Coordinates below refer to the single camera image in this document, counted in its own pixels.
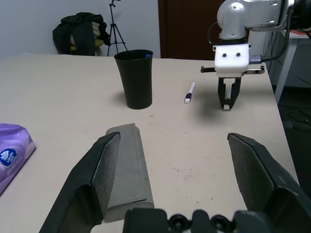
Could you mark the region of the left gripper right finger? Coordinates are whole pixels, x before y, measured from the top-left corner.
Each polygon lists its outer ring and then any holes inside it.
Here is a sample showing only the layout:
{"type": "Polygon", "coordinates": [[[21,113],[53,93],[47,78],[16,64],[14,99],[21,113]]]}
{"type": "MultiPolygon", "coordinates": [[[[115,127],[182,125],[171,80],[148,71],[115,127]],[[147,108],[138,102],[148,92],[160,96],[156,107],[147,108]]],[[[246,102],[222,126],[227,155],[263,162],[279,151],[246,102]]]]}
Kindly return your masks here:
{"type": "Polygon", "coordinates": [[[264,212],[278,233],[309,233],[311,201],[266,147],[238,133],[227,136],[247,210],[264,212]]]}

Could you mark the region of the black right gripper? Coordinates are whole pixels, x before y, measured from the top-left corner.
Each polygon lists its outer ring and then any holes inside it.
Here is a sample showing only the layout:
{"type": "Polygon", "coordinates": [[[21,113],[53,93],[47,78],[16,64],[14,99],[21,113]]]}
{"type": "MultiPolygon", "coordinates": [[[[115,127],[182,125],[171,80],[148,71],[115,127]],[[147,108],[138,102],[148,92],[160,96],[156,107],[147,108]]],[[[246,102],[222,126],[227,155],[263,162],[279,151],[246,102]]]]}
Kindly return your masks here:
{"type": "Polygon", "coordinates": [[[209,73],[209,72],[215,72],[218,79],[218,97],[221,105],[221,109],[224,109],[224,106],[226,104],[226,84],[224,82],[224,78],[235,78],[234,83],[231,85],[231,94],[230,94],[230,101],[229,101],[229,109],[232,109],[234,106],[236,99],[240,93],[240,87],[241,87],[241,77],[245,74],[247,75],[257,75],[257,74],[263,74],[265,72],[264,66],[260,66],[260,68],[250,68],[246,70],[243,73],[227,73],[227,74],[221,74],[217,73],[215,68],[213,67],[204,67],[201,66],[200,69],[201,73],[209,73]]]}

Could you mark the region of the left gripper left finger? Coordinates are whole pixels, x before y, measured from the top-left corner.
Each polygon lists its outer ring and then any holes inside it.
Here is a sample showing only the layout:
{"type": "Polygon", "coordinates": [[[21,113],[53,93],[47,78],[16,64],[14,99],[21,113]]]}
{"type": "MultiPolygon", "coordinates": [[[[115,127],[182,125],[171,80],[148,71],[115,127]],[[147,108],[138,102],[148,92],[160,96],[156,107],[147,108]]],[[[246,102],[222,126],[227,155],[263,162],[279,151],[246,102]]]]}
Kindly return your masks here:
{"type": "Polygon", "coordinates": [[[89,233],[108,208],[117,166],[120,133],[98,138],[74,166],[40,232],[89,233]]]}

